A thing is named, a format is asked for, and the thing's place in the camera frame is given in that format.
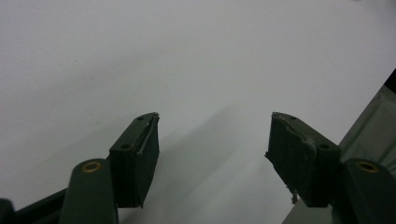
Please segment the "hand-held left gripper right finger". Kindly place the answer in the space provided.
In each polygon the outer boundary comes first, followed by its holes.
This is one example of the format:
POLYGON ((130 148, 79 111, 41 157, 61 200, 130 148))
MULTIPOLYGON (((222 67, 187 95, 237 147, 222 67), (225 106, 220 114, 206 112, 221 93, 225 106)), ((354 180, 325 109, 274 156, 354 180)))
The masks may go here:
POLYGON ((327 207, 334 195, 341 149, 302 120, 274 112, 265 157, 292 194, 308 207, 327 207))

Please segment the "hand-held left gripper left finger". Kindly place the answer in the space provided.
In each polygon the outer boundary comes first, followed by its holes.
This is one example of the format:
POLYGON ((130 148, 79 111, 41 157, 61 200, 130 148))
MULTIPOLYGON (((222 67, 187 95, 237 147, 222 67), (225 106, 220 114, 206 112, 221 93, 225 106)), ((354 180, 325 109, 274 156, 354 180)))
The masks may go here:
POLYGON ((142 207, 160 155, 158 113, 135 118, 109 150, 118 208, 142 207))

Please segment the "grey cloth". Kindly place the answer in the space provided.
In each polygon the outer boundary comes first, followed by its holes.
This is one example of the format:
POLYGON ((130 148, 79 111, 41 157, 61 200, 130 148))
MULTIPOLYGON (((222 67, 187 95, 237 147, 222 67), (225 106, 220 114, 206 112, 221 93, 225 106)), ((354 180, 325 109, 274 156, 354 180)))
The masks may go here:
MULTIPOLYGON (((384 84, 340 143, 341 159, 358 158, 379 163, 396 180, 396 87, 384 84)), ((355 224, 330 207, 293 206, 282 224, 355 224)))

